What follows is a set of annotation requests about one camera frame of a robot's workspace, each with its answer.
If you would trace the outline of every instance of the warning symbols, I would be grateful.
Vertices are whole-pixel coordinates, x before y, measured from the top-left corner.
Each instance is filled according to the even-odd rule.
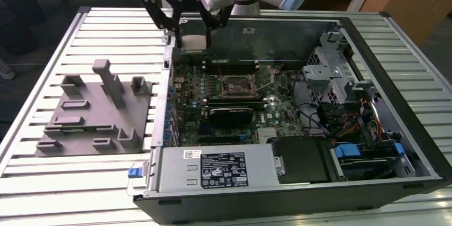
[[[204,189],[248,186],[246,153],[202,154],[200,164]]]

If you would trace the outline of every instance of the blue tab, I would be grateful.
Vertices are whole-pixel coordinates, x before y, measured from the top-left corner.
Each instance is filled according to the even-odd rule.
[[[402,156],[406,153],[406,150],[403,149],[402,144],[396,143],[395,147],[396,147],[396,151],[398,151],[399,155]]]
[[[143,177],[143,167],[128,169],[128,178],[140,178]]]
[[[338,158],[346,157],[346,156],[360,156],[360,150],[359,146],[355,144],[342,144],[338,147],[335,147],[335,153]]]

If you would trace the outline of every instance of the white label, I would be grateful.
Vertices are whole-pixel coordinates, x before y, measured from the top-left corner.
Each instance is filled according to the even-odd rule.
[[[184,159],[199,159],[202,150],[184,150]]]
[[[255,28],[244,28],[243,29],[243,33],[244,34],[254,34],[256,32],[256,29]]]
[[[235,180],[236,180],[236,181],[247,181],[247,177],[238,177]]]

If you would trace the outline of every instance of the aluminum extrusion table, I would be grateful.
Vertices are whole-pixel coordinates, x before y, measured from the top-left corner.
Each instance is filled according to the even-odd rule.
[[[264,11],[263,15],[350,17],[439,148],[452,161],[452,87],[392,18],[379,13]],[[127,170],[150,159],[166,45],[140,8],[82,7],[0,146],[2,225],[156,225],[128,196]],[[91,64],[108,58],[122,80],[155,83],[144,151],[131,155],[36,158],[36,142],[63,94],[64,74],[99,82]],[[366,77],[366,67],[355,59]],[[144,188],[144,178],[134,188]],[[380,209],[282,216],[202,225],[451,225],[452,188],[406,197]]]

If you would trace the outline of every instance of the floor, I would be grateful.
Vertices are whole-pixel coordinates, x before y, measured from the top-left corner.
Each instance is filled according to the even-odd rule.
[[[8,64],[46,64],[50,60],[55,48],[60,43],[64,32],[71,24],[80,6],[96,7],[140,7],[139,0],[39,0],[47,20],[31,27],[39,40],[39,48],[32,53],[23,56],[12,56],[0,47],[2,59]],[[452,61],[446,52],[452,52],[452,19],[446,19],[432,33],[428,42],[422,50],[431,59],[447,79],[452,81]],[[8,131],[8,122],[12,122],[22,105],[28,97],[34,85],[39,79],[44,65],[12,66],[16,72],[14,80],[0,79],[0,141]]]

